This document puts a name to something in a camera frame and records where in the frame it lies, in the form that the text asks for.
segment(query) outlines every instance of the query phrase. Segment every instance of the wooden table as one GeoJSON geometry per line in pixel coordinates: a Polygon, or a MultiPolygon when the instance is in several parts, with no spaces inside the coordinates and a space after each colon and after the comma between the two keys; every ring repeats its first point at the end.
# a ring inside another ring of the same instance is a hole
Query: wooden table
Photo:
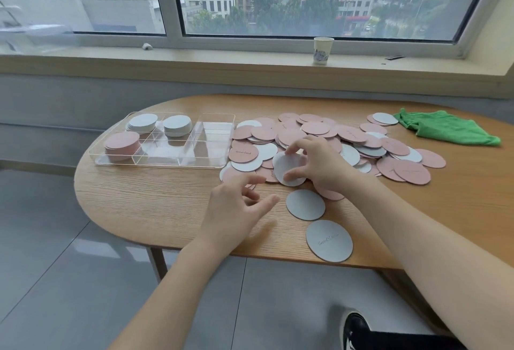
{"type": "MultiPolygon", "coordinates": [[[[201,113],[232,113],[236,122],[280,113],[313,113],[341,124],[358,127],[376,112],[432,112],[441,107],[397,101],[333,100],[270,96],[206,95],[168,101],[146,108],[148,112],[176,111],[192,119],[201,113]]],[[[514,266],[514,128],[472,113],[445,108],[465,119],[474,119],[486,131],[500,136],[500,148],[460,146],[417,138],[397,124],[389,136],[414,148],[441,154],[446,168],[430,169],[426,186],[382,183],[410,204],[448,228],[514,266]]],[[[152,247],[155,268],[165,274],[160,248],[181,249],[196,235],[209,199],[220,184],[219,170],[186,168],[96,166],[85,153],[77,167],[74,186],[77,198],[92,221],[112,234],[152,247]]],[[[301,186],[312,189],[308,181],[301,186]]],[[[287,195],[297,188],[280,184],[259,185],[266,196],[278,193],[282,201],[255,227],[233,255],[325,264],[305,242],[310,224],[286,209],[287,195]]],[[[401,269],[375,231],[348,200],[327,201],[324,219],[344,226],[352,236],[354,250],[344,266],[401,269]]]]}

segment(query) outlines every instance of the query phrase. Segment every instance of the transparent divider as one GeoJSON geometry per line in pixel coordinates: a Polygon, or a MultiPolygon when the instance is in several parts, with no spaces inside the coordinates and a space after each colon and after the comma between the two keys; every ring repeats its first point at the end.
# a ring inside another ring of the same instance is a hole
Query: transparent divider
{"type": "Polygon", "coordinates": [[[162,122],[174,115],[187,115],[178,112],[153,112],[158,120],[151,132],[138,132],[140,148],[132,156],[105,152],[105,140],[118,132],[128,129],[129,121],[145,112],[134,112],[116,126],[103,133],[102,137],[89,150],[89,155],[97,165],[135,165],[167,167],[212,167],[220,168],[227,164],[231,135],[234,129],[233,114],[204,113],[193,122],[190,133],[170,138],[164,133],[162,122]]]}

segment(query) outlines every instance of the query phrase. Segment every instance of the person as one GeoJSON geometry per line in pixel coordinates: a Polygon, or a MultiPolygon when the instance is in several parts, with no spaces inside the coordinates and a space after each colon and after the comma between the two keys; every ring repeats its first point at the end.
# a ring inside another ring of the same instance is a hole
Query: person
{"type": "MultiPolygon", "coordinates": [[[[309,178],[350,200],[459,339],[376,333],[361,313],[347,309],[340,329],[343,349],[514,348],[512,267],[415,209],[374,176],[351,167],[325,139],[300,139],[286,154],[299,149],[307,154],[307,164],[284,178],[309,178]]],[[[276,194],[259,201],[259,194],[245,187],[264,182],[261,176],[241,176],[212,190],[197,236],[110,350],[183,347],[211,275],[279,202],[276,194]]]]}

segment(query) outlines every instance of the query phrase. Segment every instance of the green towel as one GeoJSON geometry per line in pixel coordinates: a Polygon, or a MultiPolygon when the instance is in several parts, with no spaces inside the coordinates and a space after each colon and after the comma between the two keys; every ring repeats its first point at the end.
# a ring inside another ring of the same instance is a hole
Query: green towel
{"type": "Polygon", "coordinates": [[[444,110],[433,113],[412,112],[404,108],[394,115],[400,124],[416,131],[416,136],[457,144],[499,146],[500,138],[485,132],[473,120],[464,120],[444,110]]]}

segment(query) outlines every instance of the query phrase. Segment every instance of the floor tile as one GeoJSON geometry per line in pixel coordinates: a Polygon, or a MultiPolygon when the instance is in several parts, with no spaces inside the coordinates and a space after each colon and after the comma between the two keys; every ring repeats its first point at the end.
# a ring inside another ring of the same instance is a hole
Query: floor tile
{"type": "Polygon", "coordinates": [[[375,330],[431,334],[372,270],[249,258],[232,350],[340,350],[344,306],[375,330]]]}
{"type": "MultiPolygon", "coordinates": [[[[230,349],[244,267],[230,257],[215,273],[185,349],[230,349]]],[[[156,285],[143,247],[90,223],[0,324],[0,348],[105,349],[156,285]]]]}
{"type": "Polygon", "coordinates": [[[73,178],[0,170],[0,322],[88,222],[73,178]]]}

